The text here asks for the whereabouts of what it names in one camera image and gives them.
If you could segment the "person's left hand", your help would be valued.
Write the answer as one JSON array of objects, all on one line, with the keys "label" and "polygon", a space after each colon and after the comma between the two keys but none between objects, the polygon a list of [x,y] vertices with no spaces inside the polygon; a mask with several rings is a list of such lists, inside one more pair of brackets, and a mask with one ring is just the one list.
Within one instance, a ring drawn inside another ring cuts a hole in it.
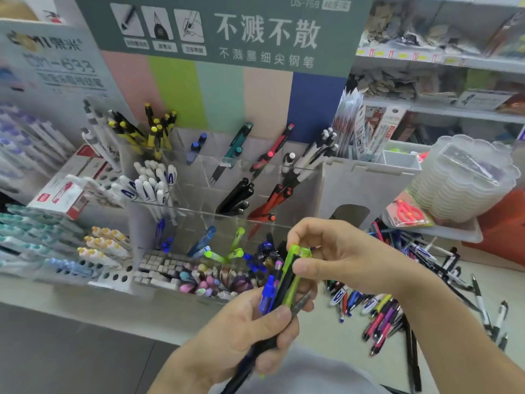
[{"label": "person's left hand", "polygon": [[[213,360],[220,360],[228,366],[233,366],[233,375],[238,364],[252,347],[252,344],[246,343],[246,324],[262,317],[259,313],[262,291],[262,288],[251,289],[229,301],[192,338],[212,354]],[[296,316],[294,317],[294,340],[299,336],[299,332],[299,319]],[[277,344],[276,349],[265,351],[257,358],[255,371],[261,375],[276,372],[291,345]]]}]

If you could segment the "translucent green pen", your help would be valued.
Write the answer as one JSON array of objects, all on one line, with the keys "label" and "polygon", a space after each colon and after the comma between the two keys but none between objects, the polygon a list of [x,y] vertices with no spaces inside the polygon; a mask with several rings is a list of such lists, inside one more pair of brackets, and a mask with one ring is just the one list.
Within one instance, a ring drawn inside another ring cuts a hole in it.
[{"label": "translucent green pen", "polygon": [[282,269],[282,275],[279,284],[279,290],[275,299],[274,305],[292,306],[295,299],[297,287],[300,278],[295,275],[292,270],[292,265],[299,258],[311,258],[312,252],[309,248],[300,247],[299,245],[291,245],[288,250],[288,255],[285,259],[285,264]]}]

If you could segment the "translucent blue pen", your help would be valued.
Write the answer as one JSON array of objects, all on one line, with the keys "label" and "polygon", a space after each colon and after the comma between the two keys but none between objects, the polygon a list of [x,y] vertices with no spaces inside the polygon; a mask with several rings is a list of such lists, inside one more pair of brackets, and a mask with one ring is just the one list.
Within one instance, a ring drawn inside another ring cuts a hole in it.
[{"label": "translucent blue pen", "polygon": [[276,292],[277,292],[276,277],[273,274],[271,274],[268,276],[268,279],[266,281],[266,284],[264,285],[264,289],[261,295],[261,301],[259,304],[259,313],[261,316],[264,316],[268,312],[270,312],[274,297],[276,296]]}]

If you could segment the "long black pen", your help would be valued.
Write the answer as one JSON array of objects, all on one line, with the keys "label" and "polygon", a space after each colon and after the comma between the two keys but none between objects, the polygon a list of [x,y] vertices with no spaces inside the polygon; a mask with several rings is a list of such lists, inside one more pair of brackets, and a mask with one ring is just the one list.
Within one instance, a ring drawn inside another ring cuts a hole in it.
[{"label": "long black pen", "polygon": [[[274,305],[274,303],[272,308],[270,309],[271,311],[279,307]],[[277,338],[273,337],[270,339],[259,341],[256,344],[254,344],[247,357],[239,364],[238,369],[233,378],[231,378],[231,380],[227,383],[227,385],[220,394],[236,394],[236,392],[240,389],[244,382],[253,373],[253,369],[255,367],[257,358],[263,352],[275,348],[277,348]]]}]

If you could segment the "grey pen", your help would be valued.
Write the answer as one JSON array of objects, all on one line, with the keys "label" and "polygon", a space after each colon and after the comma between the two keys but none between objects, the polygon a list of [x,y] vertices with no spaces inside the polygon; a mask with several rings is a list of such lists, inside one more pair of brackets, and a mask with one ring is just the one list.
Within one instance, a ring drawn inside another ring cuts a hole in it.
[{"label": "grey pen", "polygon": [[303,310],[305,305],[311,300],[312,297],[312,290],[309,290],[305,294],[303,294],[291,307],[291,314],[292,317],[296,317],[298,313]]}]

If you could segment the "person's right forearm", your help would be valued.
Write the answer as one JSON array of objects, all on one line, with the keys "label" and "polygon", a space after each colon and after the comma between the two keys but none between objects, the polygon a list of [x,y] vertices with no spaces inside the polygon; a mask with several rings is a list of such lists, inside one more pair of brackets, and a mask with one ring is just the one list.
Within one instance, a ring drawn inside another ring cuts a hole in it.
[{"label": "person's right forearm", "polygon": [[401,257],[395,286],[440,394],[525,394],[525,371],[436,275]]}]

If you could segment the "bunch of dark blue pens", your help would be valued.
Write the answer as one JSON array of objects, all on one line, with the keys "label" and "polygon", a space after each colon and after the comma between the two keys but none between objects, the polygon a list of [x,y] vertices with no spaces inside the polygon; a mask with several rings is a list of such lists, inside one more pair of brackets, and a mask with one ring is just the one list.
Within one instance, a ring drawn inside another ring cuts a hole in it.
[{"label": "bunch of dark blue pens", "polygon": [[267,233],[253,252],[244,253],[242,260],[257,277],[267,277],[274,271],[283,269],[287,255],[286,240],[275,239],[272,233]]}]

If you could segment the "bunch of red pens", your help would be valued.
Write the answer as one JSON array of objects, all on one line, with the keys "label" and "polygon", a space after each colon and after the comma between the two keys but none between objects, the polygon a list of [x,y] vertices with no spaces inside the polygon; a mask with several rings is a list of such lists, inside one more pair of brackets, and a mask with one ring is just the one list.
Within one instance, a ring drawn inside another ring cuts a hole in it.
[{"label": "bunch of red pens", "polygon": [[291,185],[285,186],[283,184],[277,184],[275,186],[266,203],[259,206],[248,215],[247,219],[255,222],[255,226],[248,234],[249,239],[253,238],[262,223],[272,223],[276,221],[276,216],[272,210],[287,198],[290,198],[292,194],[293,187]]}]

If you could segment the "red black pen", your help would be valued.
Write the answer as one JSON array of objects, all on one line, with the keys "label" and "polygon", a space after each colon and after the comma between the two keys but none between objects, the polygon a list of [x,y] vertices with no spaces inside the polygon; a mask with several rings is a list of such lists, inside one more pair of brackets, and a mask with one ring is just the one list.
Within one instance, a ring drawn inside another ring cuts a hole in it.
[{"label": "red black pen", "polygon": [[294,123],[288,124],[285,130],[279,136],[279,138],[272,145],[270,150],[262,154],[258,158],[258,160],[252,165],[252,167],[249,169],[249,172],[253,173],[252,178],[250,179],[251,182],[253,182],[256,178],[258,178],[258,176],[264,170],[265,166],[268,165],[268,163],[272,160],[275,154],[278,153],[282,149],[282,147],[285,145],[285,143],[290,138],[293,129],[294,129]]}]

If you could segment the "row of grey erasers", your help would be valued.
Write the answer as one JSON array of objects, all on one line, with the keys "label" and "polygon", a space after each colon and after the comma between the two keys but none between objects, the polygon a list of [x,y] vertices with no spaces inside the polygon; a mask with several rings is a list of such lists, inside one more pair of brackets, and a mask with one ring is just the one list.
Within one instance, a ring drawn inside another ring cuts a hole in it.
[{"label": "row of grey erasers", "polygon": [[133,273],[133,282],[145,286],[180,291],[183,284],[180,273],[184,271],[182,260],[172,258],[162,251],[146,251],[138,269]]}]

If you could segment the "dark blue capped pen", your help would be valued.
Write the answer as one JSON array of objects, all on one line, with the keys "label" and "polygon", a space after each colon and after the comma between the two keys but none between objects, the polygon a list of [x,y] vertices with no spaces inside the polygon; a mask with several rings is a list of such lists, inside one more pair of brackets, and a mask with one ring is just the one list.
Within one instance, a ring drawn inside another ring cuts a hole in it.
[{"label": "dark blue capped pen", "polygon": [[166,218],[161,218],[155,228],[154,250],[161,251],[161,253],[169,253],[173,244],[173,235],[169,227],[167,227]]}]

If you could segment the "bunch of yellow black pens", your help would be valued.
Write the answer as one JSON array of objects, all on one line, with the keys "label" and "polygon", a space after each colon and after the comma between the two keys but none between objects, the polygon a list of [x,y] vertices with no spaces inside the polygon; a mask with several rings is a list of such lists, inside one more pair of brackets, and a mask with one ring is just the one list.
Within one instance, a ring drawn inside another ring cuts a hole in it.
[{"label": "bunch of yellow black pens", "polygon": [[164,151],[172,151],[170,135],[178,119],[178,111],[170,110],[163,116],[156,116],[151,103],[144,104],[144,114],[148,127],[141,131],[138,125],[131,123],[121,112],[108,110],[106,122],[123,144],[140,156],[151,155],[155,161],[161,161]]}]

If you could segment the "row of teal pens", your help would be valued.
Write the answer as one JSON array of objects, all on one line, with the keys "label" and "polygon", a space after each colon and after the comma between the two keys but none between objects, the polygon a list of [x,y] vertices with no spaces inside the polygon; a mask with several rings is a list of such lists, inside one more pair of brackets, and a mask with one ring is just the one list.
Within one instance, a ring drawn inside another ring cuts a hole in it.
[{"label": "row of teal pens", "polygon": [[68,218],[16,203],[0,212],[0,274],[85,284],[96,276],[78,255],[88,231]]}]

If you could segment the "row of purple white pens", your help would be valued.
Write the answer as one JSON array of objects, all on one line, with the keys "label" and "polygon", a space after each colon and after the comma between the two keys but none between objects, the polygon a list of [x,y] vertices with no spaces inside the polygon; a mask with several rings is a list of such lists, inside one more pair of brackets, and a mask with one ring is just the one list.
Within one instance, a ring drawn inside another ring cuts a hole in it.
[{"label": "row of purple white pens", "polygon": [[19,181],[32,173],[51,178],[75,146],[45,119],[0,102],[0,179]]}]

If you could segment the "white display sign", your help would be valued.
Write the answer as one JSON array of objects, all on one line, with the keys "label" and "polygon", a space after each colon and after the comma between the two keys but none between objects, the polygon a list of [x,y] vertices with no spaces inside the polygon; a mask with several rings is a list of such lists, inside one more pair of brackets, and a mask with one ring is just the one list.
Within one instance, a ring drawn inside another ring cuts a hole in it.
[{"label": "white display sign", "polygon": [[[125,166],[129,151],[106,117],[114,110],[134,118],[91,34],[67,25],[0,19],[0,102],[50,121],[77,151],[87,144],[80,130],[88,126],[84,99],[102,117]],[[36,173],[19,181],[0,179],[0,192],[28,204],[49,179]]]}]

